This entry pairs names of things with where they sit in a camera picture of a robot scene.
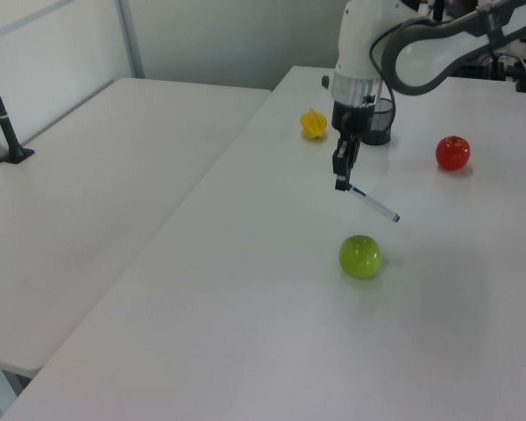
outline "white wall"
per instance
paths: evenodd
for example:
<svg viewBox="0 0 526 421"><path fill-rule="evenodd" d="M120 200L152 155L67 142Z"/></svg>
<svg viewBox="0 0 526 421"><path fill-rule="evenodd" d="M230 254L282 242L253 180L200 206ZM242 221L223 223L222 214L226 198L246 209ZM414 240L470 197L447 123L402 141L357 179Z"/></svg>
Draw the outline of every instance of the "white wall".
<svg viewBox="0 0 526 421"><path fill-rule="evenodd" d="M116 0L74 0L0 37L0 93L21 143L130 75Z"/></svg>
<svg viewBox="0 0 526 421"><path fill-rule="evenodd" d="M145 77L273 89L293 65L335 66L346 0L122 5Z"/></svg>

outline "marker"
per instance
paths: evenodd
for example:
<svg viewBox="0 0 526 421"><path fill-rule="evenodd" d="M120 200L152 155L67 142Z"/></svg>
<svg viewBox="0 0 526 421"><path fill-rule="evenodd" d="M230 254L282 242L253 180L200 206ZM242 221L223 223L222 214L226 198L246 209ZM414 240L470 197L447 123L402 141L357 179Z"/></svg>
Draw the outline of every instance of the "marker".
<svg viewBox="0 0 526 421"><path fill-rule="evenodd" d="M379 213L384 215L386 218L389 218L394 222L399 222L399 220L401 219L400 216L397 213L395 213L393 210L388 209L382 203L376 202L369 195L367 195L364 191L357 189L352 184L349 184L347 186L347 191L353 193L353 195L358 197L360 200L362 200L364 203L366 203L371 208L376 209Z"/></svg>

